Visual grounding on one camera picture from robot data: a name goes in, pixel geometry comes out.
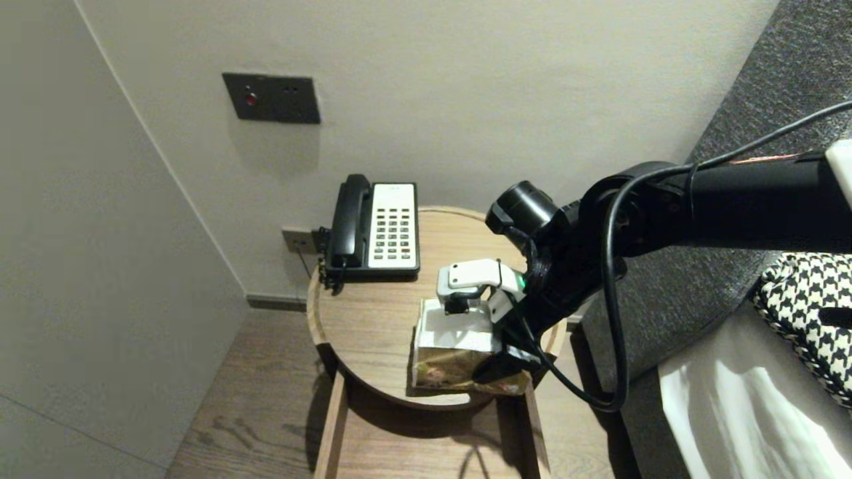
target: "tissue box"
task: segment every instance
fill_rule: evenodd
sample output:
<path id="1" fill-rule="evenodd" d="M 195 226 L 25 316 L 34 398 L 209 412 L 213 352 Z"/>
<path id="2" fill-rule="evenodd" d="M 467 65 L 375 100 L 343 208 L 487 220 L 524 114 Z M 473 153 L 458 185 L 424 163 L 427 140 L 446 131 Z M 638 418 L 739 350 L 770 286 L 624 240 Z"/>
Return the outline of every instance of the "tissue box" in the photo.
<path id="1" fill-rule="evenodd" d="M 522 395 L 530 384 L 525 372 L 488 384 L 473 381 L 476 368 L 500 349 L 487 308 L 445 315 L 438 298 L 424 299 L 412 348 L 415 388 Z"/>

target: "white bedsheet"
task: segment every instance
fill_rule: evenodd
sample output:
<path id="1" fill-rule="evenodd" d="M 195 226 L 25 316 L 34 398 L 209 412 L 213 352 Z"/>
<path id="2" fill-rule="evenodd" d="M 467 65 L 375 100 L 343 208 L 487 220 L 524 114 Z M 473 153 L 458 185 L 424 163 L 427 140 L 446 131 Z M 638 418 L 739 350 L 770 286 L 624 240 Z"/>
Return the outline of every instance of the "white bedsheet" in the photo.
<path id="1" fill-rule="evenodd" d="M 750 303 L 658 371 L 693 479 L 852 477 L 852 419 Z"/>

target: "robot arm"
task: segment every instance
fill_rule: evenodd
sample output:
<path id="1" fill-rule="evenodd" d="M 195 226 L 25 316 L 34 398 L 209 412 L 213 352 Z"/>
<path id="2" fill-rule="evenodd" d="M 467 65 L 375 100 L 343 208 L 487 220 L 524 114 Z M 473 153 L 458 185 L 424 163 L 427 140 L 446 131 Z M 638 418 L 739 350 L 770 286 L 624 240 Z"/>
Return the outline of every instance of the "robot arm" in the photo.
<path id="1" fill-rule="evenodd" d="M 501 346 L 475 372 L 475 381 L 541 367 L 540 355 L 530 350 L 530 332 L 538 341 L 601 289 L 602 226 L 613 198 L 631 179 L 670 166 L 639 164 L 600 180 L 562 208 L 530 182 L 498 198 L 486 224 L 523 253 L 527 271 L 479 260 L 439 274 L 438 295 L 448 315 L 480 301 L 492 311 Z M 825 152 L 750 159 L 644 182 L 622 204 L 616 225 L 619 276 L 626 274 L 621 257 L 668 245 L 850 252 L 852 141 Z M 490 297 L 481 299 L 489 288 Z"/>

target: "white wall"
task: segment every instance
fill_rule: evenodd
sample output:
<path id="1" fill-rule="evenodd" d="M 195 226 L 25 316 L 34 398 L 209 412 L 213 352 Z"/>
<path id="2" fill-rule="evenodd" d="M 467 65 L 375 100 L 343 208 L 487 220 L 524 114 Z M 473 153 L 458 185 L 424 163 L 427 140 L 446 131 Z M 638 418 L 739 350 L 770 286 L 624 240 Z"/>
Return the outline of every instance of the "white wall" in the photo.
<path id="1" fill-rule="evenodd" d="M 248 292 L 295 296 L 279 226 L 330 226 L 350 172 L 485 210 L 680 162 L 775 0 L 78 0 Z M 240 122 L 220 73 L 309 75 L 320 127 Z"/>
<path id="2" fill-rule="evenodd" d="M 162 476 L 248 308 L 67 0 L 0 6 L 0 476 Z"/>

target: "telephone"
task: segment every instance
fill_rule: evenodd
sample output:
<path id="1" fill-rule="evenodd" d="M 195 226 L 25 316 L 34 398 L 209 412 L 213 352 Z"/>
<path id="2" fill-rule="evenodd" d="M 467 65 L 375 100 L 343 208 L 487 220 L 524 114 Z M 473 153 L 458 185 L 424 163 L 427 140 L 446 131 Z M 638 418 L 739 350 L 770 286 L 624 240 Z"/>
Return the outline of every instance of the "telephone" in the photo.
<path id="1" fill-rule="evenodd" d="M 414 279 L 420 271 L 417 185 L 349 175 L 325 244 L 326 287 L 345 280 Z"/>

